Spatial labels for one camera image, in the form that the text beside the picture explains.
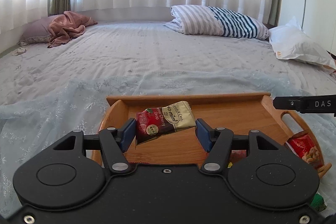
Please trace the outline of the gold red cherry candy packet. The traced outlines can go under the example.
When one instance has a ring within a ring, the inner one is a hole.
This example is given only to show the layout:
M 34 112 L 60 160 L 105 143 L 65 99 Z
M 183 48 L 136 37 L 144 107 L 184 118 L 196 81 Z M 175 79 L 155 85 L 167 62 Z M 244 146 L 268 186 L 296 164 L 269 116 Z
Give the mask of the gold red cherry candy packet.
M 137 113 L 136 121 L 135 145 L 196 126 L 191 107 L 186 101 L 147 108 Z

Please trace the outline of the red gold peanut packet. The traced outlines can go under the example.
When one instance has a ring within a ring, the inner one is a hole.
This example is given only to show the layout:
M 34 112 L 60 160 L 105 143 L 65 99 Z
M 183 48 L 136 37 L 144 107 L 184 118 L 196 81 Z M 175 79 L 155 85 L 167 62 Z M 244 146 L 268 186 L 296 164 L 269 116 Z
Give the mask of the red gold peanut packet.
M 308 133 L 297 133 L 284 146 L 315 169 L 323 166 L 321 153 Z

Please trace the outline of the green snack packet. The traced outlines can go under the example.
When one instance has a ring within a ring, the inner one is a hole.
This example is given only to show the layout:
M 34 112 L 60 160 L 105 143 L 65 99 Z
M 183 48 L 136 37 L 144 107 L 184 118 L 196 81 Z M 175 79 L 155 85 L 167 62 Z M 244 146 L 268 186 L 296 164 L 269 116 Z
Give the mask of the green snack packet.
M 312 200 L 312 202 L 310 203 L 310 206 L 317 212 L 322 212 L 327 208 L 327 205 L 323 199 L 323 196 L 321 196 L 320 194 L 316 193 L 314 195 L 314 198 Z

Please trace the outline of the red Biscoff biscuit pack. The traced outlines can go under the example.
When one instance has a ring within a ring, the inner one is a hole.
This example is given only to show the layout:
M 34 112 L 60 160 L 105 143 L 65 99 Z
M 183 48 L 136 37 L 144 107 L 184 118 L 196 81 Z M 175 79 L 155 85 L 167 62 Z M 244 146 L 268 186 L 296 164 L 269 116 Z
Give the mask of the red Biscoff biscuit pack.
M 233 150 L 230 155 L 230 161 L 237 162 L 246 158 L 246 156 L 247 156 L 246 150 Z

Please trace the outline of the wooden bamboo serving tray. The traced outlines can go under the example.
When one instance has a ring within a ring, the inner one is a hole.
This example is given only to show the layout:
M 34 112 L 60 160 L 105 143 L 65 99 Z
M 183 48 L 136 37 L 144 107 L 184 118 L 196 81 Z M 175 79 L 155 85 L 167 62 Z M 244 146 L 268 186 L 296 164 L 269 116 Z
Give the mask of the wooden bamboo serving tray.
M 303 139 L 313 147 L 302 159 L 313 166 L 319 177 L 331 168 L 325 163 L 319 143 L 307 123 L 294 111 L 277 110 L 268 93 L 211 94 L 190 96 L 109 96 L 109 108 L 100 129 L 120 128 L 130 118 L 149 107 L 163 107 L 186 101 L 200 126 L 161 136 L 140 145 L 131 141 L 124 153 L 128 162 L 145 164 L 202 165 L 213 147 L 217 129 L 229 129 L 237 137 L 258 130 L 281 145 Z

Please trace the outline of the white pillow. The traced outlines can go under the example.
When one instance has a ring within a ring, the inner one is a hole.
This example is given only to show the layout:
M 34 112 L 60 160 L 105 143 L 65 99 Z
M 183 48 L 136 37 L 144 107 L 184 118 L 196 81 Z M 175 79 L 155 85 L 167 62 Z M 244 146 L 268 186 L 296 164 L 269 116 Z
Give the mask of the white pillow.
M 279 60 L 295 60 L 335 70 L 335 60 L 303 32 L 293 17 L 287 24 L 269 30 L 269 42 Z

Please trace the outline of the light blue snowflake cloth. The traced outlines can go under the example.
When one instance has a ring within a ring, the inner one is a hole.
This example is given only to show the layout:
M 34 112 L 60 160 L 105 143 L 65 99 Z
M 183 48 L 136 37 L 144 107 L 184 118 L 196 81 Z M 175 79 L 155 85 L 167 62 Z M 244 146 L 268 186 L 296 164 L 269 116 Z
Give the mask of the light blue snowflake cloth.
M 1 215 L 20 207 L 12 179 L 17 168 L 72 130 L 95 134 L 107 96 L 270 92 L 272 96 L 335 93 L 335 74 L 309 69 L 286 75 L 254 71 L 151 72 L 69 80 L 46 95 L 1 106 Z

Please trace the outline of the striped grey navy pillow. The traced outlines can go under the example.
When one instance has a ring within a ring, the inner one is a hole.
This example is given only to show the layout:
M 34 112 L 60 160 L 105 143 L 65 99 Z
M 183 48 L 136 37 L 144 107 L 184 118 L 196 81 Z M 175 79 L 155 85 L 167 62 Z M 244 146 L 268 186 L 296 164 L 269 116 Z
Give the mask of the striped grey navy pillow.
M 258 20 L 220 7 L 176 5 L 170 11 L 174 18 L 164 26 L 184 35 L 259 40 L 267 40 L 270 36 L 268 28 Z

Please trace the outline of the pink crumpled blanket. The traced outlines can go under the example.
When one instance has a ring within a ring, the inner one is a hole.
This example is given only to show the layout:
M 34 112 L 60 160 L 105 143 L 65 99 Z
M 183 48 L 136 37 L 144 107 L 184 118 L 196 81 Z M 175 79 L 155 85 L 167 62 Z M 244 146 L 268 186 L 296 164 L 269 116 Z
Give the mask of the pink crumpled blanket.
M 91 17 L 73 11 L 57 15 L 48 25 L 50 33 L 49 48 L 67 44 L 70 40 L 82 36 L 87 27 L 96 25 Z

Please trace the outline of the small object near pillow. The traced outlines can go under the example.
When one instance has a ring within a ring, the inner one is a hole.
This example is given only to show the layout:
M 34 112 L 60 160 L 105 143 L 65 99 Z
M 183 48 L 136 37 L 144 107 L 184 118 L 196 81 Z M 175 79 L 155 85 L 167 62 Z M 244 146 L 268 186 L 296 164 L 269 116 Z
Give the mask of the small object near pillow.
M 19 56 L 27 52 L 27 49 L 24 47 L 19 47 L 17 50 L 13 53 L 13 56 Z

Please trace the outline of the purple pillow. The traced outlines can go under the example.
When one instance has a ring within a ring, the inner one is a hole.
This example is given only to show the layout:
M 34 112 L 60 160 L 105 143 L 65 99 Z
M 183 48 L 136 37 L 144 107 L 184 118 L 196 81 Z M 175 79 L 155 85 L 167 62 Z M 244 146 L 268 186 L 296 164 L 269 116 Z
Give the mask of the purple pillow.
M 48 29 L 49 24 L 58 16 L 59 15 L 53 15 L 29 23 L 28 27 L 20 37 L 19 43 L 26 43 L 26 44 L 48 43 L 51 37 L 51 34 Z

